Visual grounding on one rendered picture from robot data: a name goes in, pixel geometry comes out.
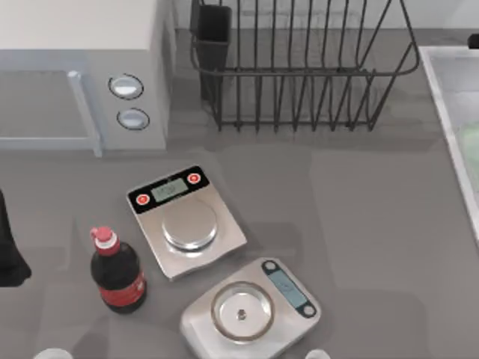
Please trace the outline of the silver scale with red buttons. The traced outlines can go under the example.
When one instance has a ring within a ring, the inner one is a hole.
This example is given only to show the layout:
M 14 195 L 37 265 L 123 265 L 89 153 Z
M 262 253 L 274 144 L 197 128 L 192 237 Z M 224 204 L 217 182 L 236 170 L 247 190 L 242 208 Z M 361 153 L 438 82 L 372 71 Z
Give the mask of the silver scale with red buttons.
M 126 198 L 170 281 L 247 244 L 242 228 L 199 165 L 132 188 Z

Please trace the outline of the smaller microwave knob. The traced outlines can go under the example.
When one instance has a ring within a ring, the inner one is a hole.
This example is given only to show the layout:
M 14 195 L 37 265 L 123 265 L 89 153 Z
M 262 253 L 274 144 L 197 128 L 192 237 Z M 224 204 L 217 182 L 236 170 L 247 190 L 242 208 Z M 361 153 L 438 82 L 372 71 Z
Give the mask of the smaller microwave knob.
M 117 113 L 117 122 L 130 131 L 141 131 L 150 125 L 150 117 L 140 108 L 128 108 Z

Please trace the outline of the silver scale with blue display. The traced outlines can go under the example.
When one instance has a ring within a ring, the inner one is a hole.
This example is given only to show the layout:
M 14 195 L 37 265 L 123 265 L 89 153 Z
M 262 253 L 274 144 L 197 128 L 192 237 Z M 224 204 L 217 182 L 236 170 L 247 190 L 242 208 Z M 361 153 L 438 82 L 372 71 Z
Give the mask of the silver scale with blue display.
M 198 359 L 276 359 L 321 315 L 319 301 L 280 259 L 259 257 L 193 301 L 180 332 Z

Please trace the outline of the black cutlery holder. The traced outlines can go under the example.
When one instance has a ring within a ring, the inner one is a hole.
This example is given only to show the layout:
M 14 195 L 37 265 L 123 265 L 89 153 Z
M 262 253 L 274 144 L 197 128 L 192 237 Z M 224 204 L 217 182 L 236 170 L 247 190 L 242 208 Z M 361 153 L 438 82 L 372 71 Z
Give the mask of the black cutlery holder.
M 231 43 L 232 9 L 222 4 L 192 0 L 190 32 L 197 58 L 201 98 L 215 102 Z

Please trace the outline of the larger microwave knob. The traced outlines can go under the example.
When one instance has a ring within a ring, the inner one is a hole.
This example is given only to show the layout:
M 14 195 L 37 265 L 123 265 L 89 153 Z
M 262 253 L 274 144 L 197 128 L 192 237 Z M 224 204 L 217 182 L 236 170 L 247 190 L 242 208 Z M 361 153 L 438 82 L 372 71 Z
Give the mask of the larger microwave knob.
M 144 85 L 141 80 L 126 73 L 110 77 L 108 88 L 114 96 L 124 100 L 137 99 L 144 92 Z

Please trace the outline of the dark cola bottle red cap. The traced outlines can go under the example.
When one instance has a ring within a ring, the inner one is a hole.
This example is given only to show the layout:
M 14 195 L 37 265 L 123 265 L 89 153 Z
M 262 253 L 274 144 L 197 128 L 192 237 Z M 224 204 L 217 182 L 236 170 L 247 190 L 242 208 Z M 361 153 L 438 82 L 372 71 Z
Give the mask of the dark cola bottle red cap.
M 95 247 L 90 270 L 103 303 L 113 312 L 135 312 L 147 297 L 147 281 L 139 256 L 110 227 L 93 227 L 90 237 Z

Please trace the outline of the pale microwave oven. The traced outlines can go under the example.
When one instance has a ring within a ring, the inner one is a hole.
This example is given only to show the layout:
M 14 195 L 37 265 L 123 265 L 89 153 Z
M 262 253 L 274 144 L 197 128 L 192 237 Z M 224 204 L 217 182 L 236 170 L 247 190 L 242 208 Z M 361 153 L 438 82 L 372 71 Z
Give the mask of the pale microwave oven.
M 164 150 L 176 36 L 173 0 L 0 0 L 0 137 L 84 138 L 67 72 L 80 72 L 103 152 Z M 134 100 L 108 88 L 130 74 Z M 140 108 L 150 125 L 130 131 L 117 113 Z

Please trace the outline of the white sink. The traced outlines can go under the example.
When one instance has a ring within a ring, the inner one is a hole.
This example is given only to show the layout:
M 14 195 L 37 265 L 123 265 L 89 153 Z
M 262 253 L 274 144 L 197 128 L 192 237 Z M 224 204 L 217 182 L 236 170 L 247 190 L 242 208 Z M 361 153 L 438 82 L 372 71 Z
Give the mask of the white sink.
M 419 52 L 479 247 L 479 49 L 421 46 Z

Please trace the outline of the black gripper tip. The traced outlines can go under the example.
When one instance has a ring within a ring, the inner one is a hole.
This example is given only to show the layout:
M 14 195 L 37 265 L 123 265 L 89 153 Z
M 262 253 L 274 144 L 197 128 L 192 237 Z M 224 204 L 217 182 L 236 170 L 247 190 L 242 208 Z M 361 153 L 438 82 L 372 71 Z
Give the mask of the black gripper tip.
M 0 189 L 0 288 L 21 286 L 31 275 L 31 268 L 13 238 L 4 195 Z

